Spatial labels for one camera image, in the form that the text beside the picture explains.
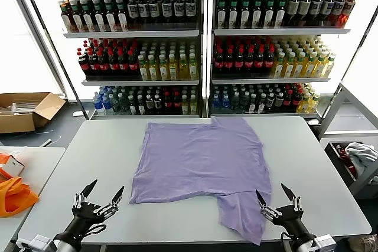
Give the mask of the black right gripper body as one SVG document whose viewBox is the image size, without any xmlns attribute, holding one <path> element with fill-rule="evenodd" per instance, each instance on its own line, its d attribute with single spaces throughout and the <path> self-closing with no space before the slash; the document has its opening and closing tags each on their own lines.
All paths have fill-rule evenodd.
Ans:
<svg viewBox="0 0 378 252">
<path fill-rule="evenodd" d="M 303 211 L 295 211 L 293 205 L 286 205 L 276 210 L 281 214 L 274 218 L 274 224 L 286 229 L 292 241 L 307 242 L 314 239 L 314 235 L 307 230 L 301 220 Z"/>
</svg>

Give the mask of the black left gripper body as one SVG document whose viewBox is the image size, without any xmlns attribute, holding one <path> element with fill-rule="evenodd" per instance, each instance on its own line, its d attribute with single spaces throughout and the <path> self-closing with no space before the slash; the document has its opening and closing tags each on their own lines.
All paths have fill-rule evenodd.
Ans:
<svg viewBox="0 0 378 252">
<path fill-rule="evenodd" d="M 95 210 L 100 207 L 100 205 L 84 202 L 81 208 L 73 208 L 73 220 L 64 232 L 74 239 L 84 239 L 87 236 L 96 235 L 104 231 L 107 227 L 105 221 L 116 213 L 97 215 Z"/>
</svg>

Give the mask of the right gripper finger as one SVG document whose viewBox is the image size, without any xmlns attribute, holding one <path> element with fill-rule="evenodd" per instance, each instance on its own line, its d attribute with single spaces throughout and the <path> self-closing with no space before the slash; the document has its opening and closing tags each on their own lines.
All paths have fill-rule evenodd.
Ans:
<svg viewBox="0 0 378 252">
<path fill-rule="evenodd" d="M 292 202 L 292 205 L 294 206 L 294 211 L 302 211 L 301 197 L 296 196 L 294 192 L 286 185 L 281 184 L 281 187 L 288 199 Z"/>
<path fill-rule="evenodd" d="M 281 216 L 281 213 L 276 209 L 268 206 L 258 190 L 256 190 L 255 192 L 260 206 L 260 213 L 270 222 L 273 222 L 275 219 L 279 218 Z"/>
</svg>

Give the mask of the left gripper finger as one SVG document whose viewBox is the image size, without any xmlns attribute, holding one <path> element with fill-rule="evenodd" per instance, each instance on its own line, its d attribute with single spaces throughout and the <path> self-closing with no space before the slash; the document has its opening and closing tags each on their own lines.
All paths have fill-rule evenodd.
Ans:
<svg viewBox="0 0 378 252">
<path fill-rule="evenodd" d="M 97 179 L 95 179 L 90 184 L 86 185 L 84 187 L 84 189 L 81 191 L 81 193 L 75 193 L 74 200 L 73 200 L 73 208 L 81 208 L 82 207 L 82 203 L 85 202 L 86 198 L 92 192 L 96 183 L 97 183 Z"/>
<path fill-rule="evenodd" d="M 118 210 L 118 205 L 122 199 L 123 190 L 125 189 L 124 186 L 122 186 L 118 192 L 115 194 L 115 196 L 112 198 L 110 203 L 108 203 L 105 206 L 100 207 L 99 209 L 95 210 L 94 212 L 97 215 L 109 215 L 113 214 Z"/>
</svg>

